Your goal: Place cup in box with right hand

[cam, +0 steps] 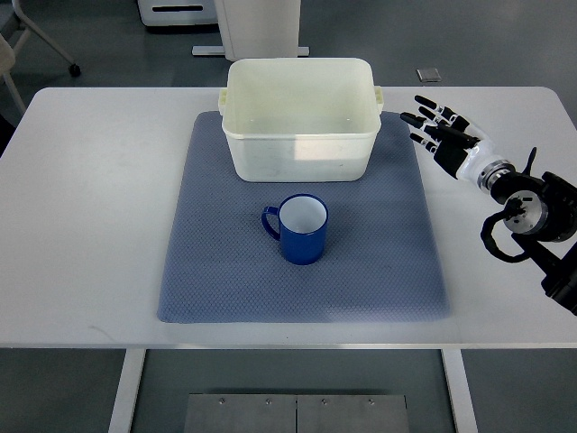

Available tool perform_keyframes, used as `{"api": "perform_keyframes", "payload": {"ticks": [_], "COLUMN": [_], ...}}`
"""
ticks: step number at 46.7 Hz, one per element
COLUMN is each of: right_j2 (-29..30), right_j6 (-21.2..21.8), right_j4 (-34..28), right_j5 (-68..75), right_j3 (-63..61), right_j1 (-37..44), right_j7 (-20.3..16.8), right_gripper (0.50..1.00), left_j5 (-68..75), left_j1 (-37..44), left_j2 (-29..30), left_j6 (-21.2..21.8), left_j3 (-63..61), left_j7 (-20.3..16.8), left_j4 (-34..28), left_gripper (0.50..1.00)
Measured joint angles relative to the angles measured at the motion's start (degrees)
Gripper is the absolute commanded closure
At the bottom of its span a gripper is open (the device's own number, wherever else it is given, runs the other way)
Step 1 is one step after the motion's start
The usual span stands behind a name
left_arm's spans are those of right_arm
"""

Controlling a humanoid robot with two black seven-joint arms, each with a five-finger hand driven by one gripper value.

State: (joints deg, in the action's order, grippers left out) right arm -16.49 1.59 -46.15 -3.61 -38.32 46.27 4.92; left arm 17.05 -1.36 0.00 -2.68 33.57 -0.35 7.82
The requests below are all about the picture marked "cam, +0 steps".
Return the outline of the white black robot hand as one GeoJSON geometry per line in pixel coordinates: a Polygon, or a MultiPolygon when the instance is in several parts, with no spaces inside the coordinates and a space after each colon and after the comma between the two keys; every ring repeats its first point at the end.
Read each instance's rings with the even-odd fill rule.
{"type": "Polygon", "coordinates": [[[498,159],[495,143],[468,118],[420,95],[418,114],[400,114],[416,132],[410,139],[433,155],[433,160],[457,180],[477,182],[482,170],[498,159]]]}

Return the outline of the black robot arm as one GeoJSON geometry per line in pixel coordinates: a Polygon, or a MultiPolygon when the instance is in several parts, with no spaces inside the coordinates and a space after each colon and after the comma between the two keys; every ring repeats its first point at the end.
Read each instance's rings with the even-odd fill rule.
{"type": "Polygon", "coordinates": [[[576,312],[576,247],[559,258],[546,243],[561,243],[576,235],[576,188],[550,171],[541,178],[530,174],[536,149],[529,153],[522,171],[507,161],[495,161],[481,170],[480,189],[502,205],[489,216],[481,229],[486,250],[505,263],[532,260],[545,274],[541,286],[545,295],[572,313],[576,312]],[[522,253],[503,252],[493,238],[501,221],[522,253]]]}

